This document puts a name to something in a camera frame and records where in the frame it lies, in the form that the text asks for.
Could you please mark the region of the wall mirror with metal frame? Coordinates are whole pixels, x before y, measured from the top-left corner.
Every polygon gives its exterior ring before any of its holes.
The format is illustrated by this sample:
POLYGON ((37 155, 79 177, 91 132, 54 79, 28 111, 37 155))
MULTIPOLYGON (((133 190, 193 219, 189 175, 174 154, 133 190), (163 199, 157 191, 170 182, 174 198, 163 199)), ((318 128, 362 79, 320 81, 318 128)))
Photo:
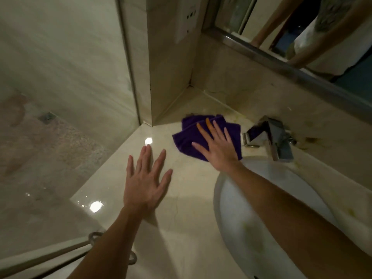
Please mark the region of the wall mirror with metal frame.
POLYGON ((281 57, 261 48, 305 0, 281 0, 252 40, 233 34, 238 0, 209 0, 203 29, 219 42, 372 125, 372 102, 334 85, 372 48, 372 0, 320 0, 314 19, 281 57))

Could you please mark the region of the person's left hand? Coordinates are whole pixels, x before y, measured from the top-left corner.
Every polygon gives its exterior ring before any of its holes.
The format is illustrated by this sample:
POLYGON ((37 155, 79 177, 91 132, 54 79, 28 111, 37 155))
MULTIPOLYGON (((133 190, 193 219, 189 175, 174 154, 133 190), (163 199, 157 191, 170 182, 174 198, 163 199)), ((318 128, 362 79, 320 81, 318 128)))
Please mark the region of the person's left hand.
POLYGON ((159 157, 154 161, 154 163, 150 163, 151 170, 149 173, 144 174, 142 173, 142 156, 145 150, 144 148, 145 146, 143 146, 140 151, 136 165, 133 164, 134 173, 132 178, 127 180, 126 175, 123 194, 124 210, 139 218, 144 218, 151 214, 165 197, 165 195, 157 196, 157 187, 162 179, 160 178, 160 175, 166 159, 166 150, 163 149, 161 151, 159 157))

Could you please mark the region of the person's right hand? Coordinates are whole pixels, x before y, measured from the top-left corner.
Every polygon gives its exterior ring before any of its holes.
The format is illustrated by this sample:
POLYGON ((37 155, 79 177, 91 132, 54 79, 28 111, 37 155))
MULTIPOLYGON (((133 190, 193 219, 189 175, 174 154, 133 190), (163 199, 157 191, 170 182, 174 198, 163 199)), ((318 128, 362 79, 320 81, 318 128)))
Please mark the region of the person's right hand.
POLYGON ((235 148, 227 143, 224 131, 221 131, 219 125, 220 141, 214 141, 211 135, 202 128, 200 123, 197 123, 196 126, 209 147, 210 157, 207 161, 220 172, 225 172, 229 175, 234 175, 239 172, 241 170, 241 163, 238 159, 235 148))

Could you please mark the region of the white wall socket panel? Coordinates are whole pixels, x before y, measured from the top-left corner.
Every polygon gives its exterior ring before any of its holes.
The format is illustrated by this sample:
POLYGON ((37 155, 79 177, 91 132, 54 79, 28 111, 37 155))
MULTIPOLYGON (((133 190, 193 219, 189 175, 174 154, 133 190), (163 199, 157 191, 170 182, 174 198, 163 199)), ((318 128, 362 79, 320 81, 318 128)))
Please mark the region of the white wall socket panel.
POLYGON ((196 28, 202 0, 179 0, 175 43, 181 42, 196 28))

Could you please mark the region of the person's right forearm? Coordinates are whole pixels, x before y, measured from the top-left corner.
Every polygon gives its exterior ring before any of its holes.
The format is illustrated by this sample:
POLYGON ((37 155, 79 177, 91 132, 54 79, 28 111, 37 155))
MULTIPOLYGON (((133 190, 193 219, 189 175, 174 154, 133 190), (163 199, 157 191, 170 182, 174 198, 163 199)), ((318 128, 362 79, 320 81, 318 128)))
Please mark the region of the person's right forearm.
POLYGON ((372 258, 341 230, 239 162, 225 163, 276 242, 308 279, 372 279, 372 258))

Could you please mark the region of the metal shower floor drain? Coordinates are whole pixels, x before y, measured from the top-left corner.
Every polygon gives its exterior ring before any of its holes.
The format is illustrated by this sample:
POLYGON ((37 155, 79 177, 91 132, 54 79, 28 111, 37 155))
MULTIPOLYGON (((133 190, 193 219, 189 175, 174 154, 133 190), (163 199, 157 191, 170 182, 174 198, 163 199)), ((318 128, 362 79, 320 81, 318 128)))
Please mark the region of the metal shower floor drain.
POLYGON ((38 120, 45 125, 49 125, 57 116, 52 112, 47 112, 38 117, 38 120))

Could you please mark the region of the white ceramic sink basin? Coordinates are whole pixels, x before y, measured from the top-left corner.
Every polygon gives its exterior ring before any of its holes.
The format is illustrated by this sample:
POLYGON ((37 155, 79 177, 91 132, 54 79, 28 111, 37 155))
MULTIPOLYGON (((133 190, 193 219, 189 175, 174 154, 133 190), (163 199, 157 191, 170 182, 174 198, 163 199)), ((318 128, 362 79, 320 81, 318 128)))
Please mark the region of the white ceramic sink basin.
MULTIPOLYGON (((323 199, 288 167, 262 157, 244 158, 242 163, 341 229, 323 199)), ((307 279, 277 244, 237 185, 224 173, 220 173, 216 181, 214 211, 227 249, 248 278, 307 279)))

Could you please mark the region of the chrome sink faucet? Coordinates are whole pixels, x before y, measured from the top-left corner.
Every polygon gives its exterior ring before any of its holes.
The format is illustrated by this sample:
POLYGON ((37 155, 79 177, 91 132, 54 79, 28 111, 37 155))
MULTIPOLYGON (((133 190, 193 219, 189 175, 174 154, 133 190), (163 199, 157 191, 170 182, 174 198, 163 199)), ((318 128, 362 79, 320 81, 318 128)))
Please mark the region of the chrome sink faucet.
POLYGON ((294 161, 291 145, 295 146, 297 141, 281 121, 264 116, 241 133, 241 143, 244 147, 265 147, 273 161, 290 163, 294 161))

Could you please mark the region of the metal towel rail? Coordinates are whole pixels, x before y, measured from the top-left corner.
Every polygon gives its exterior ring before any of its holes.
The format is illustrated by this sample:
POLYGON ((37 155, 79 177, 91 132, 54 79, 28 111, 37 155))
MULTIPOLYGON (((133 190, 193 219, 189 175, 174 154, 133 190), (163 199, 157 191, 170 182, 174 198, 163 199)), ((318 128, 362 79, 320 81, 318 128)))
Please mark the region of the metal towel rail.
POLYGON ((0 279, 6 279, 69 253, 81 255, 83 249, 89 250, 103 234, 104 232, 95 231, 90 233, 87 239, 78 238, 2 259, 0 260, 0 279))

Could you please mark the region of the glass shower partition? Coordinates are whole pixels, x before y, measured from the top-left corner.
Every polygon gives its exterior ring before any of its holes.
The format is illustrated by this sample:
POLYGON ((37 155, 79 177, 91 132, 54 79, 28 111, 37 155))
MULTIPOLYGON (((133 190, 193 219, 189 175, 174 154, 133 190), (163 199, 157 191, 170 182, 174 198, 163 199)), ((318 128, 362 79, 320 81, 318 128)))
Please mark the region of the glass shower partition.
POLYGON ((118 0, 0 0, 0 260, 102 230, 71 198, 138 126, 118 0))

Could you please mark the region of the person's left forearm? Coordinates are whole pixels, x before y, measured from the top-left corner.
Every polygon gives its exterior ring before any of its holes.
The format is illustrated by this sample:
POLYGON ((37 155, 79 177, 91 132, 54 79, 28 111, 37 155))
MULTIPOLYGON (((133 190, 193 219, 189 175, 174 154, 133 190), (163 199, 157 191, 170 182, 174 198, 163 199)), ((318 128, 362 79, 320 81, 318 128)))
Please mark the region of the person's left forearm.
POLYGON ((125 279, 134 239, 145 213, 143 206, 124 206, 67 279, 125 279))

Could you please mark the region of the purple cleaning cloth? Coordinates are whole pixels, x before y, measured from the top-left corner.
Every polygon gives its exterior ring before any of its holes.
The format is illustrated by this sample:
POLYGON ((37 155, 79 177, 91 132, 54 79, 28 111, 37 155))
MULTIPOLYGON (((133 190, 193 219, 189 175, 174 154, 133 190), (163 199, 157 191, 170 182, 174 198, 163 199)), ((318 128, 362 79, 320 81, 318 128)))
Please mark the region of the purple cleaning cloth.
POLYGON ((202 128, 209 135, 211 135, 206 124, 206 119, 209 119, 211 123, 213 121, 216 121, 221 131, 224 131, 225 128, 227 129, 237 153, 238 159, 241 160, 243 158, 241 153, 241 126, 237 123, 226 122, 225 118, 221 114, 217 114, 216 116, 192 115, 183 118, 182 130, 172 136, 177 149, 182 154, 207 162, 207 159, 192 145, 193 142, 196 142, 202 145, 205 149, 209 150, 207 141, 204 139, 197 128, 197 123, 200 123, 202 128))

